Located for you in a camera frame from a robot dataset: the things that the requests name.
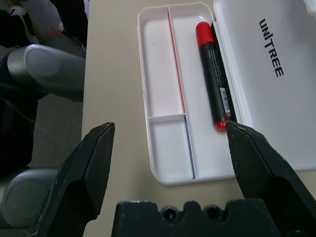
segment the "case lid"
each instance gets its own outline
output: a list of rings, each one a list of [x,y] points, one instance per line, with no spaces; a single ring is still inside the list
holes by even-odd
[[[316,20],[302,0],[214,0],[234,105],[296,170],[316,168]]]

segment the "marker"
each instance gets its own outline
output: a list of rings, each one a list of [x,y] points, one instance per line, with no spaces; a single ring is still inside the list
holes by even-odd
[[[217,130],[225,131],[226,124],[233,119],[211,27],[200,22],[196,33],[213,123]]]

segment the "beige table surface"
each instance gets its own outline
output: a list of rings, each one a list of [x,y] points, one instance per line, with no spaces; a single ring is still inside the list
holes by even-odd
[[[182,210],[188,200],[202,207],[221,208],[242,198],[236,179],[164,186],[150,170],[137,38],[137,16],[148,6],[192,0],[90,0],[84,87],[82,135],[105,122],[115,122],[108,189],[97,220],[88,223],[85,237],[109,237],[116,204],[123,200],[151,200],[158,208]],[[206,0],[211,8],[212,0]],[[299,174],[316,197],[316,172]]]

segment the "red mark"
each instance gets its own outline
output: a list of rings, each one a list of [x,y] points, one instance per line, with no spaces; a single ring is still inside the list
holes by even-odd
[[[57,35],[59,38],[62,38],[61,35],[60,35],[60,32],[55,30],[54,27],[51,26],[50,29],[53,31],[53,33],[49,34],[48,35],[49,37],[52,37],[53,35]]]

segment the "floor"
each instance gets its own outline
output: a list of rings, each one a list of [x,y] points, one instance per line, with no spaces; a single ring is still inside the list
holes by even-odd
[[[88,14],[89,2],[84,1]],[[30,14],[45,45],[85,57],[85,52],[76,42],[59,34],[60,18],[49,0],[27,0],[23,1],[22,5]],[[4,1],[0,1],[0,9],[8,10]],[[13,49],[0,46],[0,58]],[[82,103],[75,103],[52,94],[40,99],[30,166],[60,166],[81,141],[81,123]],[[1,237],[24,237],[25,234],[26,230],[0,230]]]

